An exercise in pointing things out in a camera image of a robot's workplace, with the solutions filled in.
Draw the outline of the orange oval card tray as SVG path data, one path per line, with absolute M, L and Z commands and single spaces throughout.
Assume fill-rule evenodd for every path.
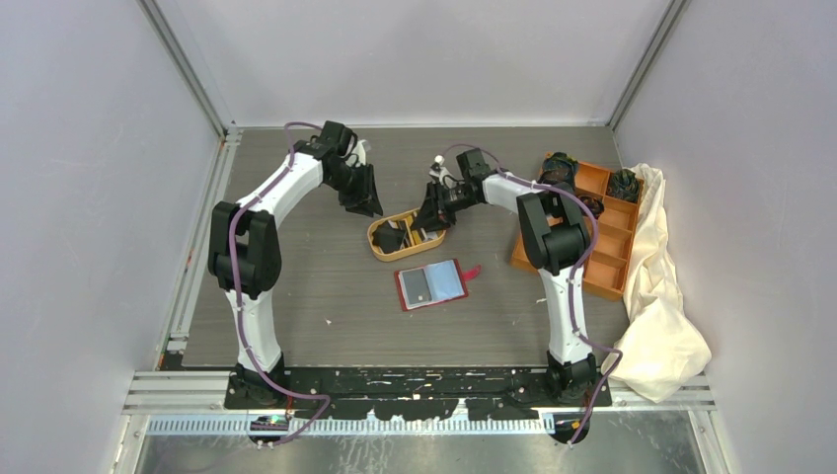
M 418 217 L 417 208 L 393 214 L 374 221 L 367 229 L 366 237 L 372 255 L 389 263 L 429 251 L 442 244 L 446 231 L 413 230 Z

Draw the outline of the red card holder wallet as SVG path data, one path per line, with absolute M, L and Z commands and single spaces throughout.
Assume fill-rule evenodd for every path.
M 408 308 L 402 289 L 401 272 L 413 269 L 424 269 L 432 298 L 429 303 Z M 475 265 L 470 269 L 463 270 L 457 259 L 396 271 L 394 272 L 394 281 L 401 309 L 405 312 L 415 311 L 417 309 L 466 298 L 469 296 L 467 282 L 478 277 L 481 272 L 481 265 Z

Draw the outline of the black credit card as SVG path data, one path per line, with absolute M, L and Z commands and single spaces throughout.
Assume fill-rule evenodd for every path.
M 402 289 L 408 308 L 429 303 L 432 295 L 424 269 L 401 272 Z

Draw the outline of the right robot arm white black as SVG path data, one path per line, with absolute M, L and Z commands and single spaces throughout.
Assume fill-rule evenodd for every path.
M 502 207 L 518 217 L 529 265 L 544 285 L 549 317 L 546 391 L 555 402 L 574 404 L 599 380 L 591 343 L 586 339 L 582 304 L 583 262 L 592 245 L 584 220 L 587 206 L 575 194 L 578 163 L 564 152 L 547 156 L 535 182 L 503 168 L 492 168 L 483 150 L 456 158 L 459 177 L 435 156 L 430 182 L 414 230 L 446 230 L 457 212 L 477 204 Z

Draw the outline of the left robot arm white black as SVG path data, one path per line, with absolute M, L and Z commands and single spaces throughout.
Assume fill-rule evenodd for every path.
M 320 186 L 335 190 L 348 212 L 382 215 L 367 150 L 351 128 L 328 120 L 310 138 L 290 142 L 278 169 L 252 192 L 213 207 L 207 268 L 234 315 L 239 349 L 228 386 L 233 403 L 273 408 L 291 398 L 272 305 L 282 268 L 278 229 Z

